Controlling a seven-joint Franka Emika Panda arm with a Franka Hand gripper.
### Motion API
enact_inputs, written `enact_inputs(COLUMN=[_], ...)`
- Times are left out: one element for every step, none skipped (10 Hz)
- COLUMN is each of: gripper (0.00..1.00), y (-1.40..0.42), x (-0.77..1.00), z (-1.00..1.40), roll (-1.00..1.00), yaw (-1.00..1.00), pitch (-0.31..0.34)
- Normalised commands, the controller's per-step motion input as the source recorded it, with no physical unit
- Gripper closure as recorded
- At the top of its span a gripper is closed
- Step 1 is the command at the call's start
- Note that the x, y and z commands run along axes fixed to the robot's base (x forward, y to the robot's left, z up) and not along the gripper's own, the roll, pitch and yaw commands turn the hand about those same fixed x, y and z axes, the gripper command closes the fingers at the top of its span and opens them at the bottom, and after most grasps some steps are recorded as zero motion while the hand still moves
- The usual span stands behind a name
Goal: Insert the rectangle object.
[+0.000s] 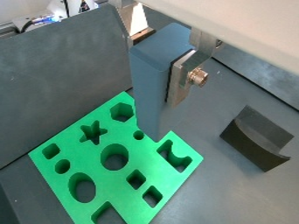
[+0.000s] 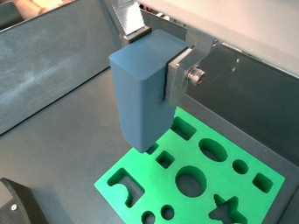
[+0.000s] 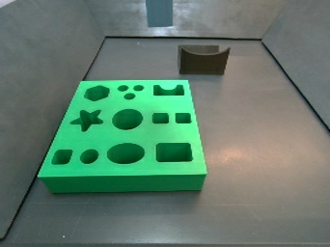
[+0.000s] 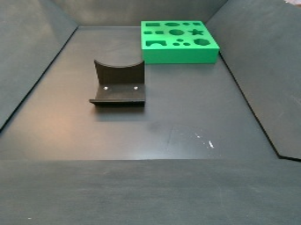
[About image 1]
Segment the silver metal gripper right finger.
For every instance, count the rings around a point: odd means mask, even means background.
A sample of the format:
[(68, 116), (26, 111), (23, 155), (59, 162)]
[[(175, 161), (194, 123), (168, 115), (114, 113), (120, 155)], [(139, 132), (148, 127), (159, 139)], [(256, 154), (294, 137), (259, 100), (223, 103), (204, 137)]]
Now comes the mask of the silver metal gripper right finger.
[(190, 44), (194, 49), (172, 63), (167, 103), (174, 108), (187, 98), (192, 85), (202, 87), (208, 79), (203, 65), (220, 49), (222, 41), (208, 33), (191, 28)]

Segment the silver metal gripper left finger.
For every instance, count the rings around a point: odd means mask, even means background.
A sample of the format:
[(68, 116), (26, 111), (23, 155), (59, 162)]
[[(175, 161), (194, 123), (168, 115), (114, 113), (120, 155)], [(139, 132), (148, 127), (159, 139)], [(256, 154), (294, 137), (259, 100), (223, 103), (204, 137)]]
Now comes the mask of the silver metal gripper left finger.
[(126, 27), (127, 45), (132, 47), (155, 33), (155, 29), (147, 23), (144, 6), (140, 3), (130, 4), (118, 12)]

